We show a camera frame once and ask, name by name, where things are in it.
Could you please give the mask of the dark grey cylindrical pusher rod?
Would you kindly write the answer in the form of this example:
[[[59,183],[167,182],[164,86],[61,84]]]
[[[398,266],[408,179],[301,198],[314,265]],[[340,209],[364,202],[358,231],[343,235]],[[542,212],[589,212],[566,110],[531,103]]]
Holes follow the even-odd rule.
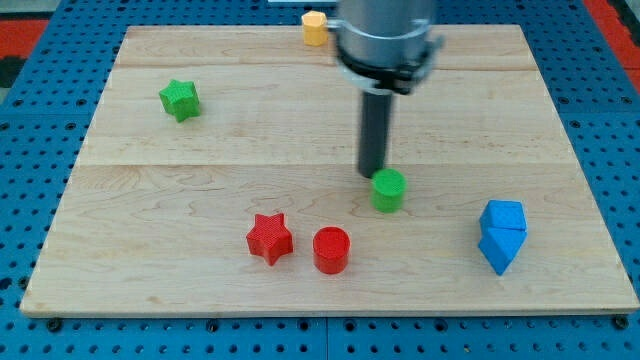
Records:
[[[357,168],[365,178],[384,167],[392,104],[391,94],[362,93]]]

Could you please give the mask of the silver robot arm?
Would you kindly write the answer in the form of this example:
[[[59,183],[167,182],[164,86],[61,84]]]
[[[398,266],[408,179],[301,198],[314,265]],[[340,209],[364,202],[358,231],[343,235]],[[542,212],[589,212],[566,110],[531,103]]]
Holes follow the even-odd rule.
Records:
[[[430,74],[443,38],[432,38],[436,0],[341,0],[329,22],[336,61],[361,93],[357,170],[385,167],[394,97]]]

